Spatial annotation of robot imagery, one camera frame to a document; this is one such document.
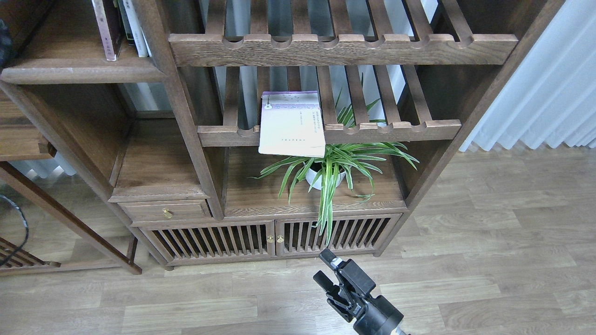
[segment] white curtain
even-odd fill
[[[346,0],[349,17],[352,23],[354,33],[367,36],[373,35],[368,9],[365,1]],[[436,0],[423,0],[424,9],[429,20],[437,8]],[[207,21],[207,11],[209,0],[201,0],[201,12],[203,22]],[[272,35],[289,36],[291,30],[291,10],[290,0],[269,0],[268,2],[269,32]],[[401,1],[385,0],[385,6],[389,13],[393,31],[395,33],[404,33],[413,35]],[[331,20],[327,0],[309,0],[309,16],[311,19],[312,33],[319,36],[332,36]],[[243,36],[250,31],[250,1],[247,0],[229,0],[228,14],[226,17],[226,35]],[[392,81],[393,92],[396,99],[401,96],[404,79],[399,66],[389,66],[389,76]],[[364,97],[367,103],[370,103],[379,97],[377,82],[375,80],[372,66],[359,66],[359,70],[364,78]],[[287,91],[287,77],[282,68],[271,68],[271,90]],[[338,106],[347,106],[350,104],[347,91],[347,80],[343,66],[331,66],[331,80],[333,81],[333,93],[337,99],[340,91],[342,92]],[[225,92],[225,68],[216,68],[216,77],[220,96]],[[300,77],[303,91],[316,91],[318,85],[316,82],[316,70],[314,66],[300,68]],[[248,128],[256,124],[257,115],[257,79],[256,68],[244,66],[240,69],[241,90],[244,96],[244,108],[246,109],[246,119]],[[376,104],[369,112],[371,119],[384,119],[381,104]]]
[[[596,2],[566,1],[460,151],[596,147]]]

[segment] spider plant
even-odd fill
[[[378,99],[367,105],[367,111],[378,102]],[[356,125],[354,121],[354,113],[352,105],[343,107],[337,115],[337,121],[348,126],[354,127]],[[385,120],[371,120],[371,122],[386,122]],[[402,151],[406,150],[406,146],[399,142],[378,142],[378,143],[362,143],[362,144],[327,144],[325,146],[325,155],[323,158],[314,157],[300,157],[290,156],[286,157],[279,162],[273,163],[263,170],[260,171],[260,176],[252,177],[255,179],[264,178],[282,166],[287,166],[285,175],[281,181],[280,191],[277,195],[281,197],[288,182],[290,182],[290,189],[288,191],[288,204],[291,201],[292,191],[296,184],[306,179],[307,171],[313,166],[320,166],[319,171],[316,172],[314,181],[321,178],[321,197],[319,200],[319,213],[315,227],[320,226],[319,235],[327,232],[325,245],[329,245],[331,240],[331,232],[333,229],[333,196],[336,191],[336,184],[340,180],[340,174],[346,172],[347,187],[353,192],[353,180],[352,172],[359,172],[368,178],[371,185],[370,194],[354,194],[355,197],[361,198],[362,200],[357,202],[368,201],[374,196],[374,181],[371,171],[383,173],[378,167],[374,166],[369,162],[374,161],[385,161],[386,158],[375,155],[390,155],[397,156],[405,159],[414,169],[416,168],[414,163],[419,161],[410,156],[409,154]]]

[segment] wooden shelf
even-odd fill
[[[281,198],[277,198],[281,180],[285,169],[281,169],[263,179],[249,178],[258,176],[259,172],[282,156],[261,155],[257,148],[230,148],[228,161],[228,181],[226,191],[226,219],[251,219],[267,218],[316,218],[319,208],[320,191],[308,192],[308,183],[305,181],[296,184],[291,204],[288,205],[287,190]],[[383,174],[373,172],[375,182],[375,196],[365,203],[358,203],[360,198],[355,197],[342,184],[336,190],[333,198],[334,216],[352,215],[358,211],[366,210],[367,214],[407,212],[403,202],[402,192],[397,182],[391,160],[375,162]],[[366,177],[353,173],[354,192],[369,194],[371,187]]]
[[[134,46],[122,43],[117,61],[107,61],[90,1],[57,0],[0,79],[16,84],[157,82],[165,75]]]
[[[225,36],[225,1],[210,1],[205,34],[171,34],[178,66],[503,64],[517,38],[474,34],[456,0],[440,0],[454,35],[435,34],[420,0],[406,0],[415,36],[394,34],[383,1],[367,1],[374,36],[352,33],[345,1],[329,1],[334,36],[311,34],[306,1],[292,2],[293,34],[271,36],[264,0],[253,1],[250,34]]]
[[[260,97],[269,90],[269,69],[260,67],[257,71]],[[316,67],[321,111],[325,124],[325,141],[336,143],[428,141],[453,139],[461,127],[459,120],[433,120],[426,104],[422,87],[414,66],[402,66],[415,107],[415,120],[405,121],[400,117],[386,66],[374,66],[381,104],[387,120],[386,126],[370,123],[364,94],[360,83],[360,74],[356,66],[346,66],[350,99],[355,111],[356,126],[348,128],[337,123],[331,78],[327,66]],[[260,126],[241,129],[238,126],[238,82],[239,68],[229,67],[226,73],[226,93],[223,109],[222,126],[199,126],[198,134],[205,147],[238,147],[259,145]],[[288,67],[288,87],[290,91],[300,90],[300,72],[298,67]]]
[[[120,162],[109,202],[208,198],[175,119],[137,120]]]
[[[48,159],[54,154],[54,147],[0,91],[0,162]]]

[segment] wooden floor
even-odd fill
[[[39,183],[103,236],[126,234],[77,177]],[[32,253],[61,246],[38,256],[94,256],[10,195],[34,226]],[[414,335],[592,335],[595,200],[596,150],[458,153],[385,254],[353,258]],[[22,227],[0,209],[0,235],[18,236]],[[315,258],[166,272],[141,249],[138,263],[140,276],[114,268],[0,277],[0,334],[354,334],[312,280],[324,267]]]

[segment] brass knob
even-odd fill
[[[172,214],[172,212],[170,212],[169,209],[164,208],[163,209],[163,216],[165,216],[166,219],[171,219],[174,216],[174,214]]]

